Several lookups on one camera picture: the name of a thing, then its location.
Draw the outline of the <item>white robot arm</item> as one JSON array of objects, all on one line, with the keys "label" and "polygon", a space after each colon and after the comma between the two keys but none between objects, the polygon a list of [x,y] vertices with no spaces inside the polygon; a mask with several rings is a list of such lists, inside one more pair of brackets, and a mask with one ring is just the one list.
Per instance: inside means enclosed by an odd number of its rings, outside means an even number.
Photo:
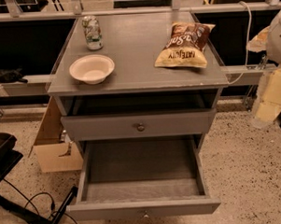
[{"label": "white robot arm", "polygon": [[246,44],[246,49],[256,53],[265,50],[267,59],[278,63],[272,73],[264,73],[260,78],[257,100],[252,107],[251,124],[262,128],[281,113],[281,9],[270,25]]}]

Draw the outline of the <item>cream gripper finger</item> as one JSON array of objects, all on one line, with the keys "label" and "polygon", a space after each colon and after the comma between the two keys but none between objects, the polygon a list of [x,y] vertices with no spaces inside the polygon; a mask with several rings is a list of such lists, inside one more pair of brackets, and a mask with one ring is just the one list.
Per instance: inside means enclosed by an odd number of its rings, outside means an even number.
[{"label": "cream gripper finger", "polygon": [[265,27],[257,33],[247,44],[246,48],[251,52],[260,52],[266,50],[266,41],[270,27]]},{"label": "cream gripper finger", "polygon": [[274,123],[281,113],[281,65],[260,77],[257,99],[252,106],[253,127],[264,128]]}]

